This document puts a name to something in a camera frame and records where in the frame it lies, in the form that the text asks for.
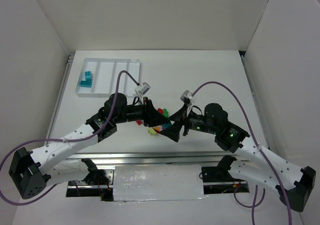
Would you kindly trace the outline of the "teal 2x4 lego brick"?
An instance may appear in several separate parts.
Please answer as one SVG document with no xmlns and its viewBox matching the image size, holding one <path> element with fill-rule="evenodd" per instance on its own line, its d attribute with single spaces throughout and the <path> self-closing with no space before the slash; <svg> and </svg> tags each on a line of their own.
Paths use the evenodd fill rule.
<svg viewBox="0 0 320 225">
<path fill-rule="evenodd" d="M 91 88 L 93 84 L 92 80 L 81 80 L 79 86 L 82 88 Z"/>
</svg>

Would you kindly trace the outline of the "teal frog lily lego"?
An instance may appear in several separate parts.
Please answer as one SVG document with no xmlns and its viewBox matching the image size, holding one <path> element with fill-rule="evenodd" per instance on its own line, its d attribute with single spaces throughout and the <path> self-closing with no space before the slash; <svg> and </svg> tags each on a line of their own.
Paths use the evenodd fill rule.
<svg viewBox="0 0 320 225">
<path fill-rule="evenodd" d="M 92 81 L 92 72 L 89 70 L 89 71 L 85 71 L 84 72 L 84 78 L 86 81 Z"/>
</svg>

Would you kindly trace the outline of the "dark green 2x4 lego brick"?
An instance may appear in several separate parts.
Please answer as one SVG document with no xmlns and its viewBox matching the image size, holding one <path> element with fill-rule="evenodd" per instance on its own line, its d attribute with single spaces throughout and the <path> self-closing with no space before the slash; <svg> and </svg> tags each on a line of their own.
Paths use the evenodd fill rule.
<svg viewBox="0 0 320 225">
<path fill-rule="evenodd" d="M 168 118 L 169 117 L 168 110 L 166 108 L 163 108 L 162 111 L 163 111 L 163 115 Z"/>
</svg>

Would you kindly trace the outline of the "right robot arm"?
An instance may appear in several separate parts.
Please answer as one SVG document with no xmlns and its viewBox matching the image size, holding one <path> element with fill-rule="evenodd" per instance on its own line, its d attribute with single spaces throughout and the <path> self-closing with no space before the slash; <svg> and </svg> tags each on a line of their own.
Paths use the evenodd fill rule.
<svg viewBox="0 0 320 225">
<path fill-rule="evenodd" d="M 250 164 L 226 155 L 218 163 L 228 177 L 252 182 L 279 194 L 283 204 L 302 212 L 315 186 L 316 171 L 297 166 L 268 148 L 256 144 L 247 131 L 228 120 L 228 113 L 217 103 L 210 103 L 203 114 L 196 114 L 184 105 L 174 113 L 173 124 L 160 134 L 178 142 L 180 131 L 186 136 L 189 130 L 212 134 L 215 143 L 224 151 L 247 159 Z"/>
</svg>

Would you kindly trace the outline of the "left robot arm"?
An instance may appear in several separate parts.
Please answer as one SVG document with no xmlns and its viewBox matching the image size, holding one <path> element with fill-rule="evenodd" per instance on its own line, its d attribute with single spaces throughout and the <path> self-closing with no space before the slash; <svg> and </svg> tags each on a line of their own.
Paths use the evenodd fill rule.
<svg viewBox="0 0 320 225">
<path fill-rule="evenodd" d="M 63 138 L 51 139 L 49 144 L 30 151 L 25 147 L 16 150 L 8 173 L 21 198 L 31 199 L 47 186 L 68 181 L 107 185 L 106 172 L 98 169 L 90 158 L 70 161 L 68 157 L 113 135 L 117 124 L 134 121 L 142 121 L 146 127 L 170 123 L 147 97 L 134 105 L 127 103 L 124 94 L 114 93 L 98 113 Z"/>
</svg>

